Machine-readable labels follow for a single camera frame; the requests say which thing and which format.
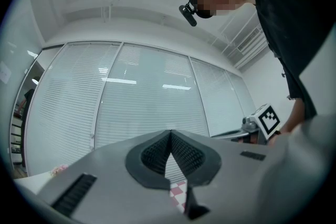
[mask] window blind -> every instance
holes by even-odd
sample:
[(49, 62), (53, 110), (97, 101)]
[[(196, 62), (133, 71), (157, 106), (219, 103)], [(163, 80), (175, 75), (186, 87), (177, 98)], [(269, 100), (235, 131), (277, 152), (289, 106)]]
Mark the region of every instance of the window blind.
[[(167, 129), (209, 136), (199, 94), (187, 57), (125, 44), (103, 91), (95, 148)], [(184, 179), (172, 156), (165, 176)]]
[(210, 136), (241, 127), (243, 111), (225, 70), (192, 59)]
[(227, 71), (229, 78), (234, 86), (238, 98), (240, 100), (241, 107), (243, 109), (244, 116), (250, 116), (256, 111), (256, 107), (253, 103), (252, 97), (247, 89), (244, 80), (231, 72)]
[(67, 44), (36, 89), (27, 121), (29, 175), (72, 164), (90, 152), (94, 110), (119, 44)]

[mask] checkered tablecloth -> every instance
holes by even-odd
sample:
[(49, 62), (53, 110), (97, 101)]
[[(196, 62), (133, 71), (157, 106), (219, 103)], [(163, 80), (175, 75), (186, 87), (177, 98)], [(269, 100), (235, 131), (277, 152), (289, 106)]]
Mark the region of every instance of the checkered tablecloth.
[(173, 183), (170, 186), (170, 197), (173, 200), (173, 204), (181, 212), (184, 212), (186, 192), (187, 192), (186, 180), (178, 182), (178, 183)]

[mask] person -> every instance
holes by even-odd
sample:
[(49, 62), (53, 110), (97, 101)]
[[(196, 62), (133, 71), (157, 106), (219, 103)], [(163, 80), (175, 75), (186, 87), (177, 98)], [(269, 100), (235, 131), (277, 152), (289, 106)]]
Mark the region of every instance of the person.
[[(38, 82), (40, 80), (40, 77), (34, 77), (34, 80)], [(21, 109), (24, 107), (23, 113), (22, 113), (22, 117), (21, 117), (22, 125), (21, 125), (20, 149), (21, 149), (22, 163), (20, 165), (20, 168), (25, 173), (27, 172), (26, 161), (25, 161), (25, 152), (24, 152), (25, 127), (26, 127), (28, 110), (29, 110), (29, 106), (30, 106), (30, 103), (31, 103), (33, 95), (34, 95), (34, 91), (35, 91), (34, 89), (30, 89), (29, 91), (27, 91), (25, 93), (25, 97), (24, 97), (23, 101), (20, 103), (20, 105), (19, 105), (19, 107), (17, 109), (17, 113), (20, 114)]]
[(197, 15), (210, 18), (226, 14), (246, 3), (255, 5), (269, 48), (286, 74), (293, 110), (280, 133), (316, 115), (299, 75), (319, 50), (334, 23), (329, 0), (189, 0)]

